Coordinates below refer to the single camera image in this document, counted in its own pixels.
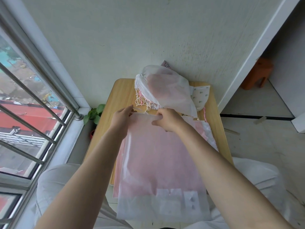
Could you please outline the person's right hand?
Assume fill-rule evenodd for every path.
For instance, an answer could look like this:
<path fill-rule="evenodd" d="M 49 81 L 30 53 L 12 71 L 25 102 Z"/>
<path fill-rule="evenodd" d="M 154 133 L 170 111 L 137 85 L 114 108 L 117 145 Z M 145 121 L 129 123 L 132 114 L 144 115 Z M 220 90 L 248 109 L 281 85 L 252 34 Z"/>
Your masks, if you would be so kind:
<path fill-rule="evenodd" d="M 187 122 L 178 114 L 174 109 L 171 108 L 160 108 L 157 111 L 157 115 L 161 115 L 161 119 L 165 119 L 167 128 L 163 128 L 167 132 L 177 132 L 178 129 L 183 128 L 187 125 Z"/>

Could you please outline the person's left hand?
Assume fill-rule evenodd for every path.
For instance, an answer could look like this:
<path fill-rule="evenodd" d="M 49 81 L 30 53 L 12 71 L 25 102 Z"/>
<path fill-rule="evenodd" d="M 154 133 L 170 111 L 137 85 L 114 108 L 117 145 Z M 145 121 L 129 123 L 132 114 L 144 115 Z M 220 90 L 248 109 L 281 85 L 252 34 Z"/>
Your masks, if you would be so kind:
<path fill-rule="evenodd" d="M 127 136 L 128 125 L 131 115 L 121 115 L 119 111 L 116 111 L 108 128 L 108 133 L 113 135 L 117 140 L 123 140 Z"/>

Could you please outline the translucent white drawstring bag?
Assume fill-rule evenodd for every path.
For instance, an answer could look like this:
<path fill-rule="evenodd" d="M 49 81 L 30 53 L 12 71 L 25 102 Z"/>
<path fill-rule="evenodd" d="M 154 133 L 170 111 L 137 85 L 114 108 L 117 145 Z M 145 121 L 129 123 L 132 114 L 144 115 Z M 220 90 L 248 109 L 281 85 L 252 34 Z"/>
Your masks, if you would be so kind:
<path fill-rule="evenodd" d="M 157 195 L 118 196 L 117 217 L 184 223 L 211 220 L 207 193 L 182 192 L 179 189 L 163 189 Z"/>

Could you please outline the person's right forearm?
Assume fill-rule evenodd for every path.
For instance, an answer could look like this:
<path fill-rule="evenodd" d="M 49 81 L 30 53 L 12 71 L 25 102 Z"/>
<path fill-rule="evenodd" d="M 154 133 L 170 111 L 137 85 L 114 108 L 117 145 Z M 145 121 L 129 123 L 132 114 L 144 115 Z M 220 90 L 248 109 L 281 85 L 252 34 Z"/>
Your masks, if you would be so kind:
<path fill-rule="evenodd" d="M 293 229 L 270 201 L 192 126 L 183 121 L 174 131 L 231 229 Z"/>

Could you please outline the person's left forearm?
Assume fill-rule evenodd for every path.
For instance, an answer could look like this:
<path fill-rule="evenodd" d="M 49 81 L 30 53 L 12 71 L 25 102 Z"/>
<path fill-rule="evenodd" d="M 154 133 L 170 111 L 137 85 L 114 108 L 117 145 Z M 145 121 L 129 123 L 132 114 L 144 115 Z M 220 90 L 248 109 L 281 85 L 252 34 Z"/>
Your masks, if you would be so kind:
<path fill-rule="evenodd" d="M 34 229 L 93 229 L 122 141 L 106 133 Z"/>

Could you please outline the green potted plant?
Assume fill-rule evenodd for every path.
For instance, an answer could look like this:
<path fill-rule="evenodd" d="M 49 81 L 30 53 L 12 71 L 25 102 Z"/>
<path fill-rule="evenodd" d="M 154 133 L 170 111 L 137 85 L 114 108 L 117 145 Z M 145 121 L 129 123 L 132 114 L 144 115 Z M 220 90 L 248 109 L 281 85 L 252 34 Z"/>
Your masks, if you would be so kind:
<path fill-rule="evenodd" d="M 99 120 L 101 118 L 101 115 L 104 111 L 104 108 L 105 108 L 105 104 L 100 104 L 98 105 L 97 108 L 92 108 L 87 115 L 85 115 L 83 117 L 83 123 L 84 125 L 86 123 L 88 123 L 89 121 L 93 121 L 93 123 L 95 125 L 97 125 L 99 123 Z"/>

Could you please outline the pink folded garment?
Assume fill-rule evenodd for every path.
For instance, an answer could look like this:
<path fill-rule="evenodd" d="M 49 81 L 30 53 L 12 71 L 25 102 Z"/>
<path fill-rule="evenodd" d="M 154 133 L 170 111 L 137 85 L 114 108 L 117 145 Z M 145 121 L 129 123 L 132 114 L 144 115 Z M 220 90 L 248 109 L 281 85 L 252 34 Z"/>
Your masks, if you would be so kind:
<path fill-rule="evenodd" d="M 120 197 L 157 195 L 163 189 L 206 194 L 194 161 L 179 136 L 152 125 L 152 121 L 161 118 L 131 115 L 120 173 Z"/>

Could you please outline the white packed bag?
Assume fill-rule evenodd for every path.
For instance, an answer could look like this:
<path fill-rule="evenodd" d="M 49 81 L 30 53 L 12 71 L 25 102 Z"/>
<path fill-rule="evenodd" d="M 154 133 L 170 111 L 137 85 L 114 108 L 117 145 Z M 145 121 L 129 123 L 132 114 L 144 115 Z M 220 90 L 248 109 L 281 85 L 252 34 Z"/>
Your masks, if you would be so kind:
<path fill-rule="evenodd" d="M 216 145 L 216 141 L 213 137 L 211 128 L 209 124 L 205 121 L 200 121 L 200 120 L 194 120 L 190 116 L 182 116 L 184 121 L 189 123 L 192 127 L 195 128 L 195 130 L 203 137 L 208 144 L 210 144 L 216 151 L 218 151 L 218 147 Z"/>

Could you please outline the white floral cloth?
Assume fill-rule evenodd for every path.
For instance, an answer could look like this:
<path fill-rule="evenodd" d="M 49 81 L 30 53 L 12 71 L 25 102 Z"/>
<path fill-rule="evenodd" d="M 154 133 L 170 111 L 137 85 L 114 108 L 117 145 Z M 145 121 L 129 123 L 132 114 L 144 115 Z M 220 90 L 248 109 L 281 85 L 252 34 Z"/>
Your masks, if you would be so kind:
<path fill-rule="evenodd" d="M 189 86 L 191 99 L 196 107 L 196 111 L 201 111 L 209 98 L 210 85 L 205 86 Z"/>

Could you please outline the pink flat packed bag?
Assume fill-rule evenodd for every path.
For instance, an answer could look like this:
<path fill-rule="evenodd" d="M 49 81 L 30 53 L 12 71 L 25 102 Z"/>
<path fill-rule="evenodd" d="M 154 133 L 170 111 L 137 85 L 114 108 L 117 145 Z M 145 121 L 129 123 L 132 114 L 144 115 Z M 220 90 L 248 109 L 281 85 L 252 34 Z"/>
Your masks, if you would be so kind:
<path fill-rule="evenodd" d="M 116 159 L 116 167 L 114 173 L 114 187 L 113 187 L 113 198 L 118 198 L 119 196 L 119 186 L 120 186 L 120 175 L 124 157 L 124 149 L 125 149 L 126 138 L 123 139 L 120 150 Z"/>

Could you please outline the steel window bar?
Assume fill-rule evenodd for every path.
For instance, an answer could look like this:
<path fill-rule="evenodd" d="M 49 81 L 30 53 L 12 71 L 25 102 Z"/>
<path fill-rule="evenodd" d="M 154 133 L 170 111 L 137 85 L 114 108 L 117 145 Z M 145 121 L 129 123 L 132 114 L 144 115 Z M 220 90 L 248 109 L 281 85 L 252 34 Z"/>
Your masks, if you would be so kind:
<path fill-rule="evenodd" d="M 50 138 L 47 135 L 45 135 L 43 132 L 41 132 L 37 128 L 33 127 L 31 124 L 29 124 L 25 120 L 21 119 L 19 116 L 17 116 L 16 114 L 14 114 L 12 111 L 10 111 L 6 107 L 2 106 L 1 104 L 0 104 L 0 110 L 3 111 L 6 115 L 9 115 L 11 118 L 13 118 L 14 120 L 18 121 L 22 125 L 24 125 L 25 127 L 27 127 L 30 130 L 36 132 L 37 134 L 39 134 L 42 138 L 46 139 L 47 141 L 49 141 L 49 142 L 51 142 L 53 144 L 57 144 L 57 142 L 55 140 L 53 140 L 52 138 Z"/>
<path fill-rule="evenodd" d="M 39 97 L 37 97 L 25 84 L 23 84 L 13 73 L 11 73 L 1 62 L 0 69 L 11 78 L 16 84 L 18 84 L 23 90 L 25 90 L 33 99 L 36 100 L 46 111 L 48 111 L 61 125 L 66 126 L 66 124 L 61 120 L 61 118 L 56 115 Z"/>
<path fill-rule="evenodd" d="M 30 155 L 30 154 L 28 154 L 24 151 L 22 151 L 21 149 L 18 149 L 17 147 L 15 147 L 13 145 L 10 145 L 7 142 L 4 142 L 4 141 L 0 140 L 0 145 L 9 149 L 9 150 L 11 150 L 11 151 L 13 151 L 13 152 L 15 152 L 15 153 L 17 153 L 17 154 L 19 154 L 19 155 L 21 155 L 21 156 L 23 156 L 23 157 L 25 157 L 25 158 L 27 158 L 27 159 L 29 159 L 29 160 L 31 160 L 31 161 L 33 161 L 33 162 L 36 162 L 40 165 L 44 164 L 44 161 L 42 161 L 42 160 L 36 158 L 35 156 L 32 156 L 32 155 Z"/>

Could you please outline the black threshold strip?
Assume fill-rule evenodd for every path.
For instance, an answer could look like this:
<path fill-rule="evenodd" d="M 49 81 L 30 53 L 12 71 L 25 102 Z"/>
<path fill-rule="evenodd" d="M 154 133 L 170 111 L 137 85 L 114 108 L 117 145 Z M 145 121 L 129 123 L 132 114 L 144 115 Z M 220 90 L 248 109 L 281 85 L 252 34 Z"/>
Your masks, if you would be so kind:
<path fill-rule="evenodd" d="M 291 118 L 291 117 L 255 116 L 255 115 L 237 115 L 237 114 L 220 114 L 220 117 L 245 118 L 245 119 L 260 119 L 260 118 L 265 117 L 266 120 L 282 120 L 282 121 L 292 121 L 295 119 L 295 118 Z"/>

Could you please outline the person's left leg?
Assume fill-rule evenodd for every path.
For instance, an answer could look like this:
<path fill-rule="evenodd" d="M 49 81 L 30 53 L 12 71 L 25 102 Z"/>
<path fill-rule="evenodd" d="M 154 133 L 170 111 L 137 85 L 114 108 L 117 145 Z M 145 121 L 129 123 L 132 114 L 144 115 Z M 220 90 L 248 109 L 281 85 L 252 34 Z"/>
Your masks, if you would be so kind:
<path fill-rule="evenodd" d="M 62 190 L 69 179 L 78 170 L 78 164 L 62 164 L 45 170 L 38 179 L 36 191 L 36 212 L 34 226 L 54 200 L 55 196 Z M 104 197 L 99 214 L 93 229 L 133 229 L 125 220 L 117 219 L 116 212 L 109 206 Z"/>

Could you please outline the person's leg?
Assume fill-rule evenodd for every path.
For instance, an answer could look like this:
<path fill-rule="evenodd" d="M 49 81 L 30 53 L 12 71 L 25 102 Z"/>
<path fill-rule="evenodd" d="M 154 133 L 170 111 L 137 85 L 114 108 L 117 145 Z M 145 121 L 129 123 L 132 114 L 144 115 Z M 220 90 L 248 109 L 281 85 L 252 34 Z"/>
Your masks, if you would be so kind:
<path fill-rule="evenodd" d="M 34 226 L 54 200 L 55 196 L 62 190 L 69 179 L 78 170 L 78 164 L 62 164 L 45 170 L 38 179 L 36 191 L 36 212 Z M 116 212 L 109 206 L 104 197 L 99 214 L 93 229 L 133 229 L 125 220 L 117 219 Z"/>
<path fill-rule="evenodd" d="M 239 170 L 280 214 L 296 229 L 305 229 L 305 209 L 288 192 L 283 175 L 279 169 L 268 163 L 246 158 L 233 158 Z"/>

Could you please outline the orange plastic stool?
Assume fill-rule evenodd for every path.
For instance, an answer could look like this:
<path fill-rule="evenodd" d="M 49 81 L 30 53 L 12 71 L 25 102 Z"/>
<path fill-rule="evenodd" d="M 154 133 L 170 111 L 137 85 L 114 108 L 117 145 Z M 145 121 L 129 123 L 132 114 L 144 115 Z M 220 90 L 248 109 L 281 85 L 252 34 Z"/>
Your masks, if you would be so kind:
<path fill-rule="evenodd" d="M 258 58 L 253 68 L 241 83 L 240 88 L 250 90 L 258 81 L 261 81 L 259 88 L 262 88 L 273 71 L 273 68 L 274 65 L 270 59 Z"/>

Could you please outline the person's right leg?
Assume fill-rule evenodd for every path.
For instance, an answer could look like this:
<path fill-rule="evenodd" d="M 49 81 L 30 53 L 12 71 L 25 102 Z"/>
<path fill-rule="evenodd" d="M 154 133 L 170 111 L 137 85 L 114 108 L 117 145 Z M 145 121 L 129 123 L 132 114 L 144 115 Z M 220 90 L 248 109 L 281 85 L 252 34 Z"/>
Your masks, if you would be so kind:
<path fill-rule="evenodd" d="M 283 175 L 279 169 L 268 163 L 246 158 L 233 158 L 239 170 L 280 214 L 296 229 L 305 229 L 305 209 L 288 192 Z"/>

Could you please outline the bundle of white drawstrings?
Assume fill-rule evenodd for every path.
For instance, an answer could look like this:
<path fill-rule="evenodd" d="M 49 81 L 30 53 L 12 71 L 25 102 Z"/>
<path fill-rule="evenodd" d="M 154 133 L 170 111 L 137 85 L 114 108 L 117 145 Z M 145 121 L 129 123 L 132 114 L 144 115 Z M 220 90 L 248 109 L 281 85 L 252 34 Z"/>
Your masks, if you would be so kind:
<path fill-rule="evenodd" d="M 145 111 L 150 111 L 151 108 L 154 106 L 154 103 L 148 100 L 139 89 L 136 88 L 135 93 L 136 93 L 136 100 L 135 100 L 136 106 L 146 106 Z"/>

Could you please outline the filled white drawstring bag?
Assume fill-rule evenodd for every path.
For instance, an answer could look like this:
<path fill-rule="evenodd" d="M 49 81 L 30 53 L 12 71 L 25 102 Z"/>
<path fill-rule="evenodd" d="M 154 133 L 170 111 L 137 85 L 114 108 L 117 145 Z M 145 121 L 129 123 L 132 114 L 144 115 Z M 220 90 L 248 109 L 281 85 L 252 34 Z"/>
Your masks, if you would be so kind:
<path fill-rule="evenodd" d="M 154 103 L 153 109 L 171 108 L 197 118 L 196 107 L 191 99 L 189 81 L 177 72 L 158 65 L 148 65 L 136 75 L 135 89 Z"/>

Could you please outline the white window frame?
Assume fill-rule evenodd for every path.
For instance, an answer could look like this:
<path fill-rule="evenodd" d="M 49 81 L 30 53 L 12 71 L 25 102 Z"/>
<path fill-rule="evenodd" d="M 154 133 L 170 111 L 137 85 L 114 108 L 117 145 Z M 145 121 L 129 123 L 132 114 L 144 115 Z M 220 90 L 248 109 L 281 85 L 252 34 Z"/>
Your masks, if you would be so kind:
<path fill-rule="evenodd" d="M 37 47 L 79 105 L 89 106 L 22 0 L 0 0 Z M 57 142 L 53 144 L 0 110 L 0 140 L 44 161 L 33 162 L 0 145 L 0 229 L 33 229 L 40 175 L 68 162 L 84 127 L 10 44 L 0 28 L 0 62 L 39 97 L 66 126 L 61 125 L 25 90 L 0 69 L 0 104 Z"/>

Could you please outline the steel window rail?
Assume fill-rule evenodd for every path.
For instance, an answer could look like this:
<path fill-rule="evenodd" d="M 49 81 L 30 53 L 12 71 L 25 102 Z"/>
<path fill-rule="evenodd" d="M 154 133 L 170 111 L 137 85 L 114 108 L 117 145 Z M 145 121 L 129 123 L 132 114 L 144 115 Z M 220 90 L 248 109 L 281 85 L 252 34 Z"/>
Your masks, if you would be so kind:
<path fill-rule="evenodd" d="M 16 19 L 3 5 L 0 5 L 0 28 L 3 30 L 5 37 L 9 39 L 13 49 L 29 64 L 30 68 L 37 72 L 39 78 L 44 81 L 66 107 L 74 113 L 74 118 L 79 121 L 82 120 L 84 116 L 79 113 L 77 102 Z"/>

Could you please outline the white door frame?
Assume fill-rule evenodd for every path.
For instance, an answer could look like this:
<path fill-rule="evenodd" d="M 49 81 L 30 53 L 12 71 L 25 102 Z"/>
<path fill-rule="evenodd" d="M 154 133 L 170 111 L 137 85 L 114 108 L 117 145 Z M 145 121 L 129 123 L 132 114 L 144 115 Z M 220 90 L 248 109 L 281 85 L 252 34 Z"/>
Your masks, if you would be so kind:
<path fill-rule="evenodd" d="M 272 39 L 275 37 L 277 32 L 283 26 L 285 21 L 288 19 L 294 8 L 297 6 L 300 0 L 282 0 L 280 5 L 269 20 L 267 26 L 259 37 L 258 41 L 254 45 L 253 49 L 249 53 L 248 57 L 242 64 L 238 73 L 234 77 L 233 81 L 229 85 L 224 96 L 218 104 L 219 113 L 223 111 L 229 100 L 232 98 L 236 90 L 241 85 L 242 81 L 246 78 L 256 61 L 263 54 L 265 49 L 268 47 Z"/>

